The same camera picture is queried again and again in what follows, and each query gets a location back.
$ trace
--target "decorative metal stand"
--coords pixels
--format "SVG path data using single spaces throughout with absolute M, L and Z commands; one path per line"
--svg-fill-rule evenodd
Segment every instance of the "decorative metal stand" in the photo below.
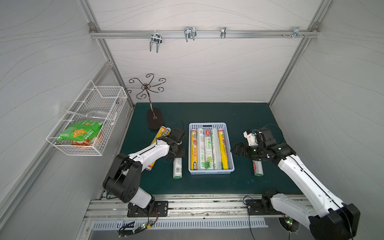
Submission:
M 137 99 L 144 99 L 144 98 L 146 98 L 148 96 L 149 104 L 151 105 L 151 109 L 148 110 L 148 112 L 147 112 L 148 127 L 151 128 L 151 129 L 159 129 L 161 126 L 164 125 L 164 117 L 163 117 L 163 114 L 162 114 L 162 112 L 161 112 L 161 110 L 159 108 L 153 108 L 152 107 L 152 101 L 151 101 L 151 96 L 149 94 L 149 91 L 154 92 L 154 93 L 161 93 L 161 92 L 163 92 L 164 91 L 163 87 L 158 87 L 157 91 L 153 91 L 153 90 L 151 90 L 151 88 L 152 87 L 156 87 L 156 86 L 158 86 L 160 84 L 163 84 L 167 80 L 165 78 L 159 78 L 158 81 L 160 83 L 152 86 L 151 82 L 154 79 L 155 75 L 152 74 L 152 73 L 149 73 L 149 74 L 146 75 L 146 78 L 150 78 L 151 76 L 152 76 L 152 79 L 151 79 L 151 81 L 149 83 L 142 83 L 140 81 L 140 79 L 138 79 L 138 78 L 131 78 L 128 82 L 129 83 L 134 83 L 135 79 L 137 79 L 142 84 L 142 86 L 140 88 L 134 88 L 134 89 L 142 89 L 142 91 L 139 92 L 136 95 L 136 98 Z

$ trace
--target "black oval stand base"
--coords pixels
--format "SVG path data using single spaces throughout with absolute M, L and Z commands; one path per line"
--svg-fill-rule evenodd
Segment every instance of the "black oval stand base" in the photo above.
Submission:
M 148 127 L 153 130 L 158 130 L 161 126 L 164 125 L 163 113 L 159 108 L 154 108 L 153 112 L 151 109 L 147 111 Z

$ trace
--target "wire mesh basket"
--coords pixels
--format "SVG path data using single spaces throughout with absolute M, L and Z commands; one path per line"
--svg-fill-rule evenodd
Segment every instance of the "wire mesh basket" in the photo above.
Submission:
M 116 121 L 119 118 L 122 108 L 127 101 L 127 94 L 120 86 L 95 86 L 91 81 L 93 88 L 87 86 L 80 93 L 76 101 L 55 128 L 51 131 L 46 140 L 60 151 L 70 156 L 102 156 L 107 146 L 108 140 L 112 134 Z M 101 127 L 96 139 L 90 145 L 77 146 L 72 145 L 71 141 L 61 140 L 57 142 L 59 134 L 72 124 L 86 120 L 85 115 L 90 111 L 105 111 L 108 113 L 106 120 Z

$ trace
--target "blue plastic basket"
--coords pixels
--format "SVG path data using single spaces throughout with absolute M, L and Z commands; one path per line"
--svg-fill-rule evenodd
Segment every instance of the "blue plastic basket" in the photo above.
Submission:
M 224 130 L 225 146 L 228 157 L 228 170 L 191 170 L 191 130 L 198 128 L 222 128 Z M 233 158 L 231 153 L 231 144 L 229 143 L 227 125 L 224 122 L 192 122 L 189 124 L 189 138 L 188 138 L 188 170 L 192 175 L 203 175 L 203 174 L 230 174 L 235 170 L 233 164 Z

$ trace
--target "black mounting plate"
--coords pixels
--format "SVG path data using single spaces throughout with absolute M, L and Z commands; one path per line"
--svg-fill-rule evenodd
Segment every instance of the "black mounting plate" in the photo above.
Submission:
M 258 215 L 282 215 L 281 212 L 276 210 L 266 210 L 263 207 L 261 199 L 247 199 L 245 200 L 247 205 L 248 215 L 258 216 Z
M 155 201 L 153 208 L 157 208 L 159 217 L 166 217 L 168 215 L 168 201 Z M 147 217 L 147 214 L 138 206 L 128 205 L 127 217 Z M 149 217 L 156 217 L 156 210 L 153 209 Z

